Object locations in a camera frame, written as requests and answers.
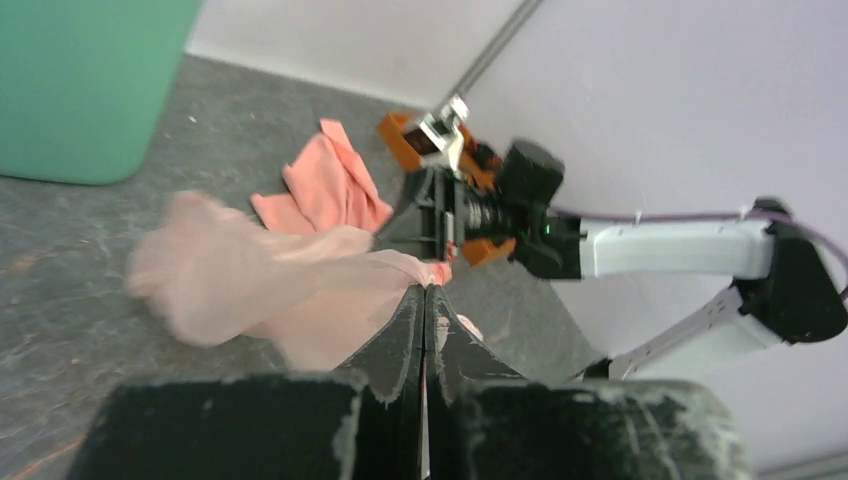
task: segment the black motor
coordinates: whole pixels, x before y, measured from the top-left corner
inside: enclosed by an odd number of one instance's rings
[[[510,146],[492,189],[477,188],[449,168],[409,172],[395,213],[376,233],[373,249],[446,261],[467,240],[520,240],[544,216],[564,172],[561,161],[524,139]]]

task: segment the concrete floor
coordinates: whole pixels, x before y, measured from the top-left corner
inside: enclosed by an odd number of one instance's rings
[[[0,178],[0,478],[61,477],[100,402],[127,378],[284,369],[264,341],[178,343],[123,292],[126,256],[174,192],[203,190],[249,212],[251,193],[283,191],[281,166],[322,117],[344,122],[391,202],[402,175],[374,128],[393,108],[188,57],[129,181]],[[492,350],[529,378],[562,381],[596,357],[551,287],[520,266],[460,263],[446,290]]]

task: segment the light pink fabric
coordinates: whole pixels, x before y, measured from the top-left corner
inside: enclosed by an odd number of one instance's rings
[[[375,232],[392,214],[336,120],[321,120],[321,133],[312,137],[293,165],[283,168],[283,179],[290,194],[250,198],[268,230],[307,234],[349,225]],[[429,266],[435,283],[450,280],[448,264]]]
[[[177,339],[214,346],[269,338],[297,370],[330,370],[391,318],[432,270],[372,234],[341,225],[310,235],[270,232],[197,192],[178,193],[164,226],[130,255],[126,287]]]

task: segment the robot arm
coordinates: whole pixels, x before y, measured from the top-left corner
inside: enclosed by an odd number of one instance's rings
[[[421,124],[416,129],[422,130]],[[374,249],[446,261],[465,241],[515,238],[510,261],[542,279],[631,272],[733,278],[693,314],[650,342],[589,367],[585,376],[697,379],[741,355],[824,341],[848,325],[848,312],[818,251],[790,223],[767,215],[622,222],[552,212],[550,201],[564,167],[543,148],[516,140],[496,172],[495,189],[483,191],[462,180],[456,150],[448,151],[461,133],[445,135],[453,135],[442,142],[445,148],[424,156],[437,161],[407,174],[401,201],[376,234]],[[754,211],[788,215],[774,199],[757,199]]]

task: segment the baseboard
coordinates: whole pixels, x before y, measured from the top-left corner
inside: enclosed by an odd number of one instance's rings
[[[314,72],[304,72],[296,68],[282,65],[278,61],[262,58],[258,55],[245,54],[244,52],[231,52],[226,48],[205,45],[196,41],[189,42],[189,44],[185,47],[185,52],[189,55],[207,60],[293,78],[295,80],[312,83],[318,86],[355,93],[375,100],[385,101],[393,104],[394,109],[400,107],[426,111],[433,107],[433,105],[428,105],[427,102],[422,99],[410,98],[403,95],[401,92],[375,91],[373,87],[368,85],[358,84],[357,82],[351,82],[348,80],[343,81],[340,79],[333,79]]]
[[[765,472],[760,480],[845,480],[848,452]]]

